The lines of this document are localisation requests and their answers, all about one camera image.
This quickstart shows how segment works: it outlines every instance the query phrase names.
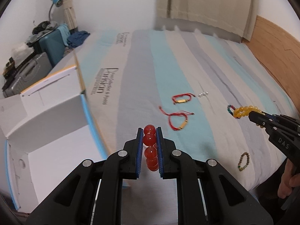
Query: bed frame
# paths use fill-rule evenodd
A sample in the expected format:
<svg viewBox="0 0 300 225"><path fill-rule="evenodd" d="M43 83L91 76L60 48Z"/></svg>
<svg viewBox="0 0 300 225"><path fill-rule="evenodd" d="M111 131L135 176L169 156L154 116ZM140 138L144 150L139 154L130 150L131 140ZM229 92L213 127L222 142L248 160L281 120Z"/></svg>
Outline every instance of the bed frame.
<svg viewBox="0 0 300 225"><path fill-rule="evenodd" d="M257 16L251 41L243 40L300 112L300 42L281 27Z"/></svg>

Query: red bead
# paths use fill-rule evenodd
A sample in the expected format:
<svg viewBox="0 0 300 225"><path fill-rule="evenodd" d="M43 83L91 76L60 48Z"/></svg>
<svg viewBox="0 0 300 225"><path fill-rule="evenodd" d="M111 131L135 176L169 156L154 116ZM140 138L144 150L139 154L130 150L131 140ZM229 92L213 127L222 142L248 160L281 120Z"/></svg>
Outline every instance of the red bead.
<svg viewBox="0 0 300 225"><path fill-rule="evenodd" d="M144 151L144 155L146 158L149 158L149 159L153 159L153 158L157 157L156 148L154 148L153 146L147 147L146 150Z"/></svg>
<svg viewBox="0 0 300 225"><path fill-rule="evenodd" d="M154 167L154 166L158 165L158 159L157 159L157 157L154 159L147 158L146 163L147 163L148 167Z"/></svg>
<svg viewBox="0 0 300 225"><path fill-rule="evenodd" d="M143 143L146 146L153 146L153 145L155 145L156 144L156 137L155 137L155 135L153 135L153 134L146 134L143 137Z"/></svg>
<svg viewBox="0 0 300 225"><path fill-rule="evenodd" d="M149 166L148 169L155 172L158 169L158 164L156 166Z"/></svg>
<svg viewBox="0 0 300 225"><path fill-rule="evenodd" d="M144 128L144 134L153 134L153 135L155 135L156 134L155 127L151 124L147 125Z"/></svg>

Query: yellow bead bracelet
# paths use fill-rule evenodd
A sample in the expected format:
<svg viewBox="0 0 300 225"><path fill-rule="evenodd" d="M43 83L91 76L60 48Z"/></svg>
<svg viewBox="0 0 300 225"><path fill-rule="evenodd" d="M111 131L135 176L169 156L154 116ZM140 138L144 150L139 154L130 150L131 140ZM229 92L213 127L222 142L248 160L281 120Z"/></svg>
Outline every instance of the yellow bead bracelet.
<svg viewBox="0 0 300 225"><path fill-rule="evenodd" d="M240 108L234 110L233 117L239 119L241 117L248 116L251 111L262 113L262 111L256 106L241 106Z"/></svg>

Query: striped bedsheet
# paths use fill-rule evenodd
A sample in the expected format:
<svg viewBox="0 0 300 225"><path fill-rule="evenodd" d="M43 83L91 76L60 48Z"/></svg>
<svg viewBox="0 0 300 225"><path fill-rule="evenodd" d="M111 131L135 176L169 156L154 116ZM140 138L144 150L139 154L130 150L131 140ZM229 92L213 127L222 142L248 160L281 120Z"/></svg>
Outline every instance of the striped bedsheet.
<svg viewBox="0 0 300 225"><path fill-rule="evenodd" d="M247 190L265 181L283 162L285 157L269 143L264 129L227 111L227 105L253 105L270 114L298 117L291 99L246 45L190 32L100 31L91 34L76 54L106 155L134 139L139 127L153 124L194 159L218 160ZM184 104L174 105L171 100L173 95L202 92L208 95ZM195 114L183 130L173 131L158 106L168 113ZM183 120L172 117L175 126ZM249 153L250 163L240 172L237 166L244 152ZM143 159L141 178L129 184L131 191L124 191L125 223L176 222L174 181L161 180Z"/></svg>

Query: curtain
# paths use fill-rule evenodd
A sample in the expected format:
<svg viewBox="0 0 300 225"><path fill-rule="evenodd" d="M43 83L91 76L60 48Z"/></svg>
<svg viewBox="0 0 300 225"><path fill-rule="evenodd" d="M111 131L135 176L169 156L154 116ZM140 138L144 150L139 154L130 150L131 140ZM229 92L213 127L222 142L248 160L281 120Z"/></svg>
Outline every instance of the curtain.
<svg viewBox="0 0 300 225"><path fill-rule="evenodd" d="M157 15L197 21L250 40L258 0L157 0Z"/></svg>
<svg viewBox="0 0 300 225"><path fill-rule="evenodd" d="M64 19L69 27L69 30L77 28L77 21L75 10L73 7L73 0L63 0Z"/></svg>

